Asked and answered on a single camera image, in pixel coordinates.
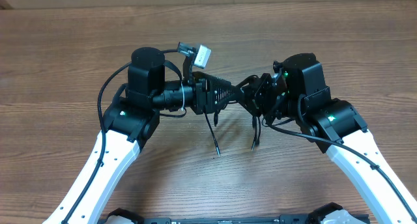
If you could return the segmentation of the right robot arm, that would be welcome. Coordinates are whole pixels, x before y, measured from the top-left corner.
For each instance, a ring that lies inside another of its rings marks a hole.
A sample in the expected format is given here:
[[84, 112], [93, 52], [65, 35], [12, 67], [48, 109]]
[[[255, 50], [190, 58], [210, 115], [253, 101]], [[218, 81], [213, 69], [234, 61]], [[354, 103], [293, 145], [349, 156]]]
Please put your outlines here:
[[380, 152], [352, 104], [332, 98], [312, 53], [275, 61], [274, 74], [238, 84], [238, 101], [267, 127], [316, 143], [352, 182], [379, 223], [415, 223], [416, 199]]

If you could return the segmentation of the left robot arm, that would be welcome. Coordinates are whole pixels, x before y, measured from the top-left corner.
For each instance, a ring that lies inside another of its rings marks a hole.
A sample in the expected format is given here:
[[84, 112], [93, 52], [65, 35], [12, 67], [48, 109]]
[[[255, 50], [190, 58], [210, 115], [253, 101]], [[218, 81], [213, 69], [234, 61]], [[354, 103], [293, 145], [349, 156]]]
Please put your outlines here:
[[214, 76], [194, 72], [204, 69], [211, 50], [180, 43], [174, 49], [185, 57], [178, 68], [166, 59], [166, 50], [144, 47], [132, 53], [123, 68], [121, 85], [111, 105], [102, 110], [98, 100], [100, 132], [86, 164], [46, 223], [97, 223], [115, 187], [138, 158], [161, 117], [190, 108], [195, 114], [217, 115], [242, 98], [240, 88]]

